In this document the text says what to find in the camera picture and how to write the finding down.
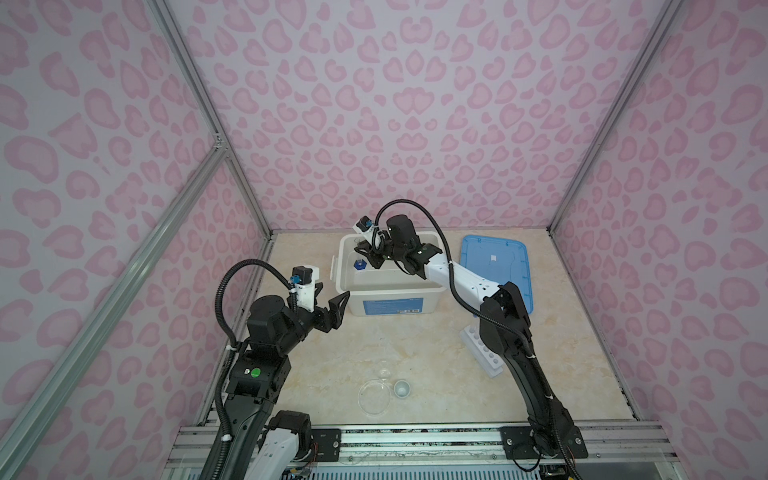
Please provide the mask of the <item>white test tube rack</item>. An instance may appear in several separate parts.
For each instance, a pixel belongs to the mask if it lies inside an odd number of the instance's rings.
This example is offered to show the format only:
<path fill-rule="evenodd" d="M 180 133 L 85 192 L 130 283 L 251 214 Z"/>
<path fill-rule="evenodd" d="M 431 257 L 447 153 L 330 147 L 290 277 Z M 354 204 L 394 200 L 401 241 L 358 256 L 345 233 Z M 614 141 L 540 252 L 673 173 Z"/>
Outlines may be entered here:
<path fill-rule="evenodd" d="M 460 331 L 460 338 L 473 358 L 490 378 L 495 378 L 503 372 L 505 367 L 503 360 L 485 345 L 480 338 L 478 327 L 466 326 Z"/>

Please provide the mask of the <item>blue plastic bin lid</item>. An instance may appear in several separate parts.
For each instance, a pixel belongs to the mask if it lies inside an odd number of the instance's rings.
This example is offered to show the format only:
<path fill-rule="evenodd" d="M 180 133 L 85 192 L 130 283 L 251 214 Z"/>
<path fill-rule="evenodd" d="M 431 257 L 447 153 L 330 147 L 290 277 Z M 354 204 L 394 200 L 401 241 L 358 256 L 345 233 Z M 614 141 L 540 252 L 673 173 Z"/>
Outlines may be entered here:
<path fill-rule="evenodd" d="M 527 312 L 534 311 L 530 261 L 524 243 L 518 240 L 467 235 L 462 241 L 460 264 L 488 280 L 518 286 Z"/>

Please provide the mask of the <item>white plastic storage bin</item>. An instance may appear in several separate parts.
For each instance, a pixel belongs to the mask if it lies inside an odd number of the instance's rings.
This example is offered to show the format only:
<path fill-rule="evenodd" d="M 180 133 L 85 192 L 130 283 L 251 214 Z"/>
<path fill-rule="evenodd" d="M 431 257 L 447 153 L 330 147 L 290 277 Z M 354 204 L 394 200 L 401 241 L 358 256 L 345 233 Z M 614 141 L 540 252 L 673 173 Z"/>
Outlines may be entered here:
<path fill-rule="evenodd" d="M 355 316 L 427 314 L 436 310 L 447 288 L 418 276 L 409 276 L 394 263 L 376 270 L 353 268 L 361 258 L 354 247 L 363 241 L 359 234 L 344 236 L 332 258 L 331 279 L 339 293 L 351 293 L 346 312 Z"/>

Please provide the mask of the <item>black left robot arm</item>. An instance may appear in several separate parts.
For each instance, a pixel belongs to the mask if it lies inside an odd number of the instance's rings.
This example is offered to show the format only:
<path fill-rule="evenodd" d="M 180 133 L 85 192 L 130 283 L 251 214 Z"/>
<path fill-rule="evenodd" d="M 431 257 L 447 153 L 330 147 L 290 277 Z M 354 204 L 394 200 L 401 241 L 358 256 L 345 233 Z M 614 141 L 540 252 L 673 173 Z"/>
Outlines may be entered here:
<path fill-rule="evenodd" d="M 277 295 L 251 305 L 249 337 L 217 381 L 219 429 L 202 479 L 280 479 L 290 464 L 313 460 L 310 416 L 273 409 L 291 370 L 289 353 L 311 331 L 339 328 L 349 299 L 344 292 L 313 311 L 293 310 Z"/>

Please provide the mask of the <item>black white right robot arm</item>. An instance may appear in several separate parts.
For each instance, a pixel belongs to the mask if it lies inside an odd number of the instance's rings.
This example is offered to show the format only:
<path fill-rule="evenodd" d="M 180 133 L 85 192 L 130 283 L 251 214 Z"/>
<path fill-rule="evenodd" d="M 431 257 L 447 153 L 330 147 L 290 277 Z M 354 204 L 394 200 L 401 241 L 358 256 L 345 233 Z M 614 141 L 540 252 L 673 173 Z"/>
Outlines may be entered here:
<path fill-rule="evenodd" d="M 362 236 L 355 251 L 375 269 L 391 261 L 409 275 L 437 283 L 479 320 L 483 346 L 500 357 L 511 372 L 527 411 L 531 449 L 567 462 L 588 456 L 585 441 L 568 409 L 558 399 L 535 352 L 531 320 L 519 287 L 481 277 L 452 259 L 446 237 L 441 244 L 419 236 L 405 215 L 387 220 L 384 228 L 364 216 L 354 226 Z"/>

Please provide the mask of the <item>clear glass petri dish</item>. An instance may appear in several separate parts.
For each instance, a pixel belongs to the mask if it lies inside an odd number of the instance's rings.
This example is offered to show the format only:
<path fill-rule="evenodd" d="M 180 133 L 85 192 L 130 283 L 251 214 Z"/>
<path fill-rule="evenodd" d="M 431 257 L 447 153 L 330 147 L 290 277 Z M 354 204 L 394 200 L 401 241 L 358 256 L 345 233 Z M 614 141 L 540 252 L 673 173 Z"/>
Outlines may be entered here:
<path fill-rule="evenodd" d="M 364 383 L 358 392 L 358 405 L 368 416 L 383 415 L 391 402 L 391 390 L 382 380 L 370 380 Z"/>

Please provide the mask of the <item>diagonal aluminium frame bar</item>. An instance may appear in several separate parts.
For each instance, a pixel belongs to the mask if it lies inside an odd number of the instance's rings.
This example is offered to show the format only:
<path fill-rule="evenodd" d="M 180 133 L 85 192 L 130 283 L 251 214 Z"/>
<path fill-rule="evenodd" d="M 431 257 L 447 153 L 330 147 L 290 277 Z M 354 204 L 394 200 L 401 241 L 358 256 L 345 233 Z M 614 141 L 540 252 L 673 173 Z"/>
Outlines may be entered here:
<path fill-rule="evenodd" d="M 21 410 L 19 417 L 14 420 L 1 442 L 3 479 L 16 478 L 38 448 L 208 183 L 221 167 L 227 150 L 228 145 L 224 142 L 212 147 L 200 167 L 132 256 L 122 274 L 103 296 L 98 307 L 88 317 L 84 327 Z"/>

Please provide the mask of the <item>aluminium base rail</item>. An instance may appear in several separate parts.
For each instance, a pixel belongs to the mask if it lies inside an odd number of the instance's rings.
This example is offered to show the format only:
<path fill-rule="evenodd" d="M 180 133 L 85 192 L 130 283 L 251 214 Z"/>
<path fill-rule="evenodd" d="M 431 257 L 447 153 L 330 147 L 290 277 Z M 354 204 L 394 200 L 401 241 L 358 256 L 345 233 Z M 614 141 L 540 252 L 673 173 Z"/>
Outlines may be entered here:
<path fill-rule="evenodd" d="M 568 454 L 581 479 L 684 479 L 658 423 L 592 420 Z M 285 479 L 565 479 L 561 459 L 523 445 L 520 424 L 322 425 L 316 454 Z"/>

